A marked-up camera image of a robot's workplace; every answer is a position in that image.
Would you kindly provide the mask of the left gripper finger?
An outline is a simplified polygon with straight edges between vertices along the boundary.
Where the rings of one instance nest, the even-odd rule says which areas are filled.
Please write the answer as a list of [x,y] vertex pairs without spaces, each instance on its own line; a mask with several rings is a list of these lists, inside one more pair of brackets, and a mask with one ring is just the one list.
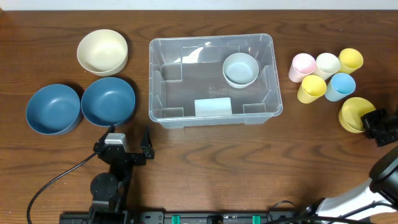
[[98,143],[99,143],[99,144],[104,144],[104,143],[105,143],[105,139],[106,139],[106,137],[108,136],[108,134],[109,134],[109,133],[114,133],[114,131],[115,131],[115,127],[114,127],[114,125],[112,124],[112,125],[108,128],[108,130],[100,137],[100,139],[98,140]]
[[142,137],[140,147],[141,147],[142,153],[146,159],[154,159],[155,152],[154,152],[152,142],[150,140],[150,133],[149,133],[148,127],[146,127],[146,130],[144,131],[144,135]]

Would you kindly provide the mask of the yellow small bowl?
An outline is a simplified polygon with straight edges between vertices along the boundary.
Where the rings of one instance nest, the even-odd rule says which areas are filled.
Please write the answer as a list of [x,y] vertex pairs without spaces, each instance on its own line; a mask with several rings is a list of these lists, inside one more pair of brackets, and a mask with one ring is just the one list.
[[348,98],[340,109],[339,122],[345,130],[351,133],[362,133],[364,131],[362,116],[375,110],[375,106],[367,99]]

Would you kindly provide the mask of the light blue cup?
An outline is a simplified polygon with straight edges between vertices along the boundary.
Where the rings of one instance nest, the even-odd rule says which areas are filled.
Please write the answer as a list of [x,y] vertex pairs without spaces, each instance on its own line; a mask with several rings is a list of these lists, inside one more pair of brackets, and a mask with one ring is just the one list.
[[339,101],[356,89],[354,78],[347,73],[336,73],[327,84],[325,97],[329,101]]

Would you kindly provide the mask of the yellow cup back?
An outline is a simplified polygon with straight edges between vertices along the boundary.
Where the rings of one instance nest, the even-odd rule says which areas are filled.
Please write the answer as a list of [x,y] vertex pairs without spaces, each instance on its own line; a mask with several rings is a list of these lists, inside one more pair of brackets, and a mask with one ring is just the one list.
[[340,61],[340,69],[338,71],[347,74],[355,72],[357,69],[361,68],[364,63],[362,54],[352,48],[343,49],[338,59]]

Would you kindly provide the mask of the yellow cup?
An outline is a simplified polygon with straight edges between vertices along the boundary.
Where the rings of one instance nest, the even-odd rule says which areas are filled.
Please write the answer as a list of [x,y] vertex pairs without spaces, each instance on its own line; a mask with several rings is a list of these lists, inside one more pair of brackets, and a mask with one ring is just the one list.
[[361,68],[364,63],[362,54],[352,48],[343,49],[338,59],[340,61],[340,69],[338,71],[347,74],[355,72],[357,69]]
[[317,75],[306,76],[297,92],[297,98],[301,103],[309,104],[326,93],[326,82]]

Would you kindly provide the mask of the yellow cup front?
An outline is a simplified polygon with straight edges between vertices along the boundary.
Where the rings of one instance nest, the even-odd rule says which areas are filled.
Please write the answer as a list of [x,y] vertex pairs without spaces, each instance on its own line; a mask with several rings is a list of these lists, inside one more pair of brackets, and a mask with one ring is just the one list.
[[301,103],[309,104],[326,93],[326,82],[317,75],[306,76],[297,92],[297,98]]

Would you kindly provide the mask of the white small bowl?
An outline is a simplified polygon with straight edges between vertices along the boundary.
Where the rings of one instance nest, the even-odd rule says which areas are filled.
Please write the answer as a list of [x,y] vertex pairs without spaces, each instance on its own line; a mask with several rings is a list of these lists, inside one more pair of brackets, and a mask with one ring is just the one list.
[[237,88],[237,89],[242,89],[242,88],[246,88],[249,85],[251,85],[252,83],[255,82],[255,79],[251,80],[249,83],[244,83],[244,84],[238,84],[233,82],[232,80],[230,80],[228,77],[225,77],[226,82],[233,88]]

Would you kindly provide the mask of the pale blue small bowl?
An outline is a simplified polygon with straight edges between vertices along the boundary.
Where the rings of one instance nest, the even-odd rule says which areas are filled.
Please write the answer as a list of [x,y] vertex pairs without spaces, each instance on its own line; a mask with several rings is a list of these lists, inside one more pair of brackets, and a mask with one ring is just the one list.
[[235,83],[244,84],[256,79],[259,74],[259,64],[249,54],[235,53],[226,58],[223,63],[223,75]]

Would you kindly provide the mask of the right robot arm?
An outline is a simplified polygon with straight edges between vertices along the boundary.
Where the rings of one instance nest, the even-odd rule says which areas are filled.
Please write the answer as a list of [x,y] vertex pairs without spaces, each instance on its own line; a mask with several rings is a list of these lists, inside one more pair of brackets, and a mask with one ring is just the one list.
[[[377,146],[397,141],[397,113],[378,109],[362,115],[365,135]],[[363,220],[380,213],[397,211],[397,148],[380,158],[369,171],[369,179],[349,192],[323,198],[306,208],[305,213],[318,217]]]

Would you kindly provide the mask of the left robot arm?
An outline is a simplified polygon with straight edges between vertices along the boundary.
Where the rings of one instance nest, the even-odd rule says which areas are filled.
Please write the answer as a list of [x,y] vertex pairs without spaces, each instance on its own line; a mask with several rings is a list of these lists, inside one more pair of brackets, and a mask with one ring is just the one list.
[[144,166],[155,156],[149,130],[144,131],[141,152],[127,152],[127,140],[123,133],[116,133],[112,125],[94,145],[99,159],[109,165],[109,171],[98,174],[90,185],[93,196],[89,211],[89,224],[127,224],[134,215],[126,208],[128,190],[135,166]]

